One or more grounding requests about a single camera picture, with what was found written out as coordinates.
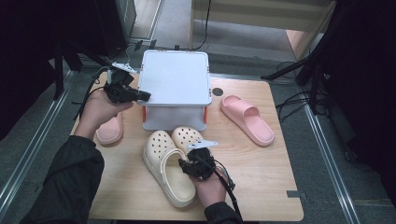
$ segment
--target person's left hand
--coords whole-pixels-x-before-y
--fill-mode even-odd
[[[129,109],[134,105],[128,103],[112,103],[104,90],[97,90],[91,93],[84,107],[84,111],[79,120],[79,124],[74,135],[93,139],[95,131],[100,126],[116,116],[123,110]]]

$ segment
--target wooden surface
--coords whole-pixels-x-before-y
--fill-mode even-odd
[[[191,45],[193,20],[206,20],[208,3],[208,0],[192,1]],[[325,24],[334,6],[335,1],[331,0],[213,0],[209,20],[288,30],[299,60],[318,34],[326,31]]]
[[[132,83],[137,85],[138,75]],[[289,198],[287,190],[297,190],[272,93],[263,81],[212,78],[213,95],[208,108],[207,128],[202,136],[216,140],[211,150],[228,170],[236,184],[233,191],[245,221],[299,221],[303,208],[299,198]],[[220,100],[235,94],[260,109],[275,134],[268,147],[259,147],[220,110]],[[97,148],[105,158],[102,182],[92,204],[90,218],[134,220],[205,220],[198,197],[185,208],[175,208],[143,162],[143,145],[151,135],[142,128],[141,106],[123,112],[123,137],[111,146]],[[233,207],[229,196],[228,205]]]

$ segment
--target footwear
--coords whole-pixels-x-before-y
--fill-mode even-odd
[[[172,132],[172,140],[176,144],[177,148],[183,149],[188,152],[187,145],[194,144],[204,138],[195,129],[188,126],[181,126]]]
[[[122,137],[122,113],[102,124],[95,134],[98,142],[103,146],[119,141]]]
[[[146,166],[168,201],[175,207],[185,207],[194,200],[196,189],[182,172],[178,159],[186,160],[186,154],[176,148],[168,133],[157,131],[148,138],[143,153]]]
[[[274,142],[274,133],[256,106],[235,95],[229,95],[221,100],[220,108],[257,145],[264,147]]]

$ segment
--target person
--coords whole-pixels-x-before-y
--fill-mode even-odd
[[[113,104],[105,91],[92,92],[79,124],[56,153],[35,203],[21,220],[27,223],[87,223],[99,188],[105,161],[93,142],[95,131],[119,112],[134,104]],[[205,208],[208,223],[241,223],[227,205],[226,190],[212,175],[205,181],[190,176]]]

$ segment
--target gray floor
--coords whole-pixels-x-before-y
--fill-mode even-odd
[[[157,39],[157,47],[172,48],[174,45],[187,47],[190,20],[182,18],[190,15],[189,2],[185,0],[163,2],[152,37]],[[201,21],[195,22],[194,46],[200,45],[200,38],[204,36],[201,24]],[[130,53],[133,67],[140,66],[142,53],[146,48]],[[260,80],[260,75],[270,75],[279,67],[287,65],[282,62],[294,61],[285,31],[277,29],[210,22],[208,38],[201,50],[209,54],[210,72],[220,77]],[[1,223],[18,223],[32,206],[51,158],[71,132],[73,117],[78,109],[78,106],[73,105],[72,102],[82,100],[91,80],[90,75],[98,68],[94,63],[82,59],[84,69],[79,74],[71,75],[73,79],[64,105],[39,146],[35,160],[3,219],[0,218]],[[125,54],[121,54],[117,59],[109,60],[126,62],[128,59]],[[276,105],[300,91],[300,88],[289,78],[282,77],[271,82],[270,85]],[[53,93],[54,87],[51,86],[21,118],[11,133],[0,142],[2,186],[7,182],[23,152],[34,138],[35,130],[40,126],[41,120],[52,104]],[[299,105],[285,107],[282,115],[287,115],[297,106]],[[358,221],[353,223],[396,223],[395,208],[381,186],[378,174],[364,164],[347,161],[344,145],[332,126],[331,118],[325,116],[315,118],[318,119],[326,144],[359,217]],[[300,110],[282,122],[281,127],[296,184],[302,195],[304,219],[296,223],[348,223],[334,187],[334,180],[329,175],[330,168],[326,165],[318,137],[315,136],[307,113]],[[89,223],[110,222],[110,220],[90,220]]]

